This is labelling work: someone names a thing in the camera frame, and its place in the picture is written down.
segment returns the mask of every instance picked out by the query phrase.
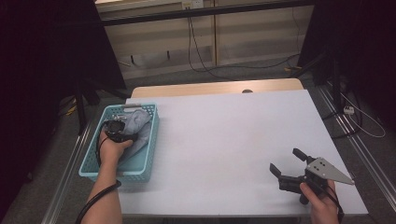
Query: basket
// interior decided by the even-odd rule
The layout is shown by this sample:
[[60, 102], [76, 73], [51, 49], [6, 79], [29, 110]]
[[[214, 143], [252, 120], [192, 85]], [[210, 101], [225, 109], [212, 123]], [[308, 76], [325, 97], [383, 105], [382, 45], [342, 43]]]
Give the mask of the basket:
[[159, 118], [157, 106], [155, 104], [139, 104], [139, 105], [110, 105], [105, 108], [99, 125], [95, 130], [90, 146], [79, 168], [80, 176], [88, 177], [92, 181], [96, 181], [99, 172], [99, 166], [96, 161], [96, 139], [100, 132], [100, 124], [107, 119], [112, 119], [113, 115], [128, 113], [127, 110], [134, 108], [142, 108], [151, 115], [151, 132], [148, 143], [142, 147], [136, 154], [128, 159], [117, 168], [117, 179], [122, 182], [148, 182], [151, 176], [151, 166], [154, 157], [155, 142], [157, 139], [157, 131]]

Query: hand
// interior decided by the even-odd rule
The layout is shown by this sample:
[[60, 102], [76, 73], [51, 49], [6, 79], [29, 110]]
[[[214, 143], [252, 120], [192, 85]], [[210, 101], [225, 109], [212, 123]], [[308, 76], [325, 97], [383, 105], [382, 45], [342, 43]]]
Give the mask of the hand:
[[[334, 181], [328, 180], [327, 182], [329, 187], [335, 190]], [[312, 204], [311, 220], [313, 224], [338, 224], [337, 205], [329, 197], [324, 194], [318, 197], [305, 183], [300, 185], [300, 189]], [[335, 198], [330, 189], [327, 191]]]
[[108, 162], [117, 163], [124, 149], [130, 147], [133, 141], [128, 140], [122, 143], [116, 143], [109, 138], [105, 140], [106, 138], [106, 133], [104, 131], [101, 131], [99, 142], [102, 143], [103, 141], [105, 141], [100, 148], [100, 159], [102, 165], [107, 164]]

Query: black cable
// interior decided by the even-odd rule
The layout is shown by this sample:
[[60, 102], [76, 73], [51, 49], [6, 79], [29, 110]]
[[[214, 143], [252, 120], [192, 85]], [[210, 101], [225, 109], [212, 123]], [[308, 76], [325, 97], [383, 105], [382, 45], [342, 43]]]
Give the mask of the black cable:
[[294, 18], [294, 7], [291, 8], [291, 16], [293, 17], [294, 23], [296, 24], [298, 31], [297, 31], [297, 38], [296, 38], [296, 46], [297, 52], [300, 53], [300, 46], [298, 45], [298, 36], [300, 35], [300, 26], [297, 23], [297, 20]]
[[360, 125], [361, 127], [363, 127], [363, 113], [361, 112], [361, 102], [359, 101], [359, 98], [358, 98], [358, 96], [356, 95], [356, 93], [355, 93], [354, 91], [352, 91], [352, 94], [353, 94], [353, 97], [354, 97], [355, 100], [356, 100], [356, 105], [358, 106], [359, 112], [360, 112], [360, 114], [361, 114], [361, 118], [360, 118], [360, 123], [359, 123], [359, 125]]
[[[356, 100], [356, 102], [357, 102], [358, 109], [359, 109], [359, 112], [360, 112], [360, 115], [358, 115], [358, 113], [356, 113], [356, 117], [358, 118], [358, 126], [356, 126], [355, 128], [353, 128], [352, 131], [349, 132], [349, 133], [344, 133], [344, 134], [341, 134], [341, 135], [332, 136], [332, 139], [333, 139], [333, 140], [334, 140], [334, 139], [344, 138], [344, 137], [349, 137], [349, 136], [351, 136], [351, 135], [353, 135], [353, 134], [356, 134], [356, 133], [358, 133], [358, 132], [361, 131], [361, 127], [362, 127], [361, 104], [360, 104], [359, 99], [358, 99], [358, 97], [356, 96], [355, 92], [353, 91], [352, 93], [354, 94], [354, 97], [355, 97], [355, 100]], [[349, 99], [347, 99], [347, 97], [346, 97], [346, 95], [347, 95], [346, 93], [343, 94], [343, 93], [341, 92], [341, 94], [346, 98], [346, 101], [349, 100]], [[340, 112], [331, 113], [330, 115], [328, 115], [328, 116], [322, 118], [322, 120], [329, 119], [329, 118], [331, 118], [332, 116], [335, 116], [335, 115], [337, 115], [337, 114], [340, 114]]]
[[88, 210], [97, 203], [101, 198], [103, 198], [105, 195], [107, 195], [109, 192], [113, 191], [114, 189], [117, 189], [119, 186], [121, 186], [121, 182], [119, 180], [116, 180], [116, 184], [103, 189], [99, 193], [97, 193], [93, 198], [91, 198], [85, 206], [81, 209], [81, 212], [79, 212], [78, 217], [76, 219], [76, 224], [81, 223], [82, 219], [84, 218], [85, 214], [87, 214]]
[[330, 200], [332, 200], [332, 202], [338, 207], [337, 218], [338, 218], [338, 223], [341, 223], [341, 222], [343, 221], [343, 217], [344, 217], [344, 210], [343, 210], [343, 208], [341, 207], [341, 204], [340, 204], [339, 201], [338, 201], [338, 196], [337, 196], [337, 194], [335, 193], [335, 190], [332, 189], [332, 188], [330, 188], [330, 186], [327, 186], [327, 188], [329, 188], [329, 189], [332, 191], [332, 193], [334, 194], [334, 197], [335, 197], [336, 199], [334, 199], [334, 197], [333, 197], [329, 192], [327, 192], [327, 190], [321, 188], [320, 185], [318, 185], [318, 184], [315, 183], [314, 181], [311, 181], [310, 179], [306, 179], [305, 181], [306, 181], [307, 183], [309, 183], [309, 184], [314, 185], [317, 189], [320, 189], [320, 191], [321, 191], [322, 193], [324, 193]]
[[201, 65], [202, 65], [202, 67], [205, 69], [205, 71], [207, 72], [207, 73], [209, 73], [211, 76], [213, 76], [213, 77], [219, 77], [219, 78], [225, 78], [225, 79], [227, 79], [227, 80], [231, 80], [231, 81], [237, 81], [236, 79], [232, 79], [232, 78], [229, 78], [229, 77], [220, 77], [220, 76], [217, 76], [217, 75], [214, 75], [213, 73], [211, 73], [206, 67], [205, 67], [205, 65], [204, 65], [204, 62], [202, 61], [202, 58], [201, 58], [201, 54], [200, 54], [200, 52], [199, 52], [199, 50], [198, 50], [198, 45], [197, 45], [197, 41], [195, 40], [195, 33], [194, 33], [194, 27], [192, 26], [192, 20], [191, 20], [191, 18], [190, 17], [188, 17], [188, 20], [189, 20], [189, 63], [190, 63], [190, 67], [192, 68], [192, 70], [194, 70], [195, 72], [198, 72], [197, 70], [195, 70], [193, 67], [192, 67], [192, 64], [191, 64], [191, 58], [190, 58], [190, 49], [191, 49], [191, 31], [192, 31], [192, 38], [194, 39], [194, 43], [195, 43], [195, 49], [196, 49], [196, 51], [197, 51], [197, 53], [198, 53], [198, 57], [199, 57], [199, 59], [200, 59], [200, 61], [201, 61]]
[[[197, 45], [196, 40], [195, 40], [195, 32], [194, 32], [194, 29], [193, 29], [192, 20], [191, 20], [191, 18], [188, 18], [188, 20], [189, 20], [189, 63], [190, 63], [191, 69], [192, 69], [193, 71], [195, 71], [195, 72], [200, 72], [200, 73], [203, 73], [203, 72], [205, 73], [205, 72], [207, 72], [207, 73], [209, 73], [210, 75], [212, 75], [212, 76], [214, 76], [214, 77], [220, 77], [220, 76], [216, 76], [216, 75], [210, 73], [210, 71], [213, 71], [213, 70], [215, 70], [215, 69], [220, 69], [220, 68], [252, 68], [252, 69], [265, 69], [265, 68], [271, 68], [271, 67], [276, 67], [276, 66], [278, 66], [278, 65], [281, 65], [282, 63], [288, 63], [290, 59], [292, 59], [292, 58], [294, 58], [294, 57], [300, 55], [299, 53], [298, 53], [298, 54], [290, 55], [286, 60], [283, 60], [283, 61], [281, 61], [280, 63], [275, 63], [275, 64], [272, 64], [272, 65], [268, 65], [268, 66], [258, 66], [258, 67], [254, 67], [254, 66], [244, 66], [244, 65], [227, 65], [227, 66], [218, 66], [218, 67], [213, 67], [213, 68], [206, 68], [205, 65], [204, 65], [204, 63], [203, 63], [203, 61], [202, 61], [201, 54], [199, 53], [198, 45]], [[192, 64], [191, 64], [191, 53], [190, 53], [190, 51], [191, 51], [191, 30], [192, 30], [192, 37], [193, 37], [194, 42], [195, 42], [195, 48], [196, 48], [196, 51], [197, 51], [197, 53], [198, 53], [198, 56], [199, 56], [199, 58], [200, 58], [200, 60], [201, 60], [201, 64], [202, 64], [202, 66], [204, 67], [204, 70], [198, 70], [198, 69], [196, 69], [196, 68], [193, 68], [193, 67], [192, 67]], [[234, 79], [227, 78], [227, 77], [220, 77], [220, 78], [226, 78], [226, 79], [229, 79], [229, 80], [231, 80], [231, 81], [236, 81], [236, 80], [234, 80]]]
[[95, 155], [96, 155], [96, 160], [97, 160], [97, 162], [98, 162], [98, 166], [100, 166], [100, 164], [101, 164], [101, 160], [100, 160], [100, 148], [101, 148], [102, 144], [105, 142], [105, 140], [107, 140], [107, 138], [108, 138], [108, 137], [105, 138], [105, 140], [103, 140], [102, 143], [101, 143], [100, 146], [99, 146], [100, 133], [101, 133], [103, 127], [105, 127], [105, 125], [107, 125], [107, 124], [108, 124], [108, 121], [105, 121], [105, 122], [103, 122], [103, 123], [100, 125], [100, 127], [99, 127], [99, 133], [98, 133], [98, 136], [96, 137], [96, 151], [95, 151]]

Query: white table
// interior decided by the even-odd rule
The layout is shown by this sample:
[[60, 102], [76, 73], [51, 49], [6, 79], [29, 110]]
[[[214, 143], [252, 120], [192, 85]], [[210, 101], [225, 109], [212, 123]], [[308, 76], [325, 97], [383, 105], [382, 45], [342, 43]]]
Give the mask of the white table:
[[[151, 179], [123, 185], [122, 213], [182, 217], [300, 216], [309, 205], [278, 189], [302, 175], [294, 147], [348, 175], [307, 91], [134, 98], [158, 105], [160, 126]], [[347, 215], [367, 214], [355, 186], [337, 184]]]

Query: metal frame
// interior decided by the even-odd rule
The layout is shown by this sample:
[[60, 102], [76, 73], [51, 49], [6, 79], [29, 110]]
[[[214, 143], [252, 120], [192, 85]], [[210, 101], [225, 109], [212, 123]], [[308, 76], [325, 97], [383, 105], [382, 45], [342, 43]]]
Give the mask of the metal frame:
[[92, 128], [92, 119], [90, 119], [87, 127], [83, 131], [83, 133], [78, 137], [77, 142], [73, 148], [72, 155], [64, 169], [64, 174], [62, 175], [61, 181], [58, 184], [54, 195], [49, 203], [49, 207], [44, 215], [42, 224], [46, 223], [56, 223], [58, 216], [61, 212], [62, 205], [64, 203], [64, 197], [66, 196], [67, 191], [69, 190], [71, 184], [71, 175], [73, 171], [77, 167], [78, 156], [81, 154], [82, 149], [85, 146], [85, 143], [88, 141], [88, 136], [90, 132], [94, 132]]
[[192, 17], [212, 16], [212, 15], [220, 15], [220, 14], [259, 11], [259, 10], [277, 9], [277, 8], [285, 8], [285, 7], [305, 7], [305, 6], [312, 6], [316, 2], [318, 2], [318, 0], [283, 0], [283, 1], [271, 1], [265, 3], [246, 4], [246, 5], [237, 5], [237, 6], [227, 6], [227, 7], [204, 7], [204, 8], [190, 9], [190, 10], [179, 10], [179, 11], [154, 13], [154, 14], [140, 15], [140, 16], [108, 18], [108, 19], [102, 19], [101, 21], [86, 21], [79, 23], [59, 24], [58, 27], [84, 28], [87, 26], [113, 26], [113, 25], [146, 22], [146, 21], [166, 21], [166, 20], [182, 19], [189, 17], [192, 18]]
[[[332, 94], [328, 90], [323, 90], [322, 88], [318, 89], [319, 95], [323, 98], [323, 101], [326, 103], [327, 107], [335, 113], [336, 108], [332, 104]], [[353, 129], [352, 124], [346, 119], [345, 115], [335, 116], [338, 124], [344, 133], [350, 133]], [[353, 148], [358, 153], [361, 161], [366, 166], [367, 170], [370, 172], [371, 176], [375, 180], [376, 184], [382, 190], [382, 193], [387, 198], [390, 206], [396, 212], [396, 187], [389, 180], [387, 175], [379, 166], [378, 162], [375, 160], [373, 155], [370, 153], [369, 149], [366, 145], [364, 145], [363, 141], [358, 135], [350, 135], [347, 137], [353, 146]]]

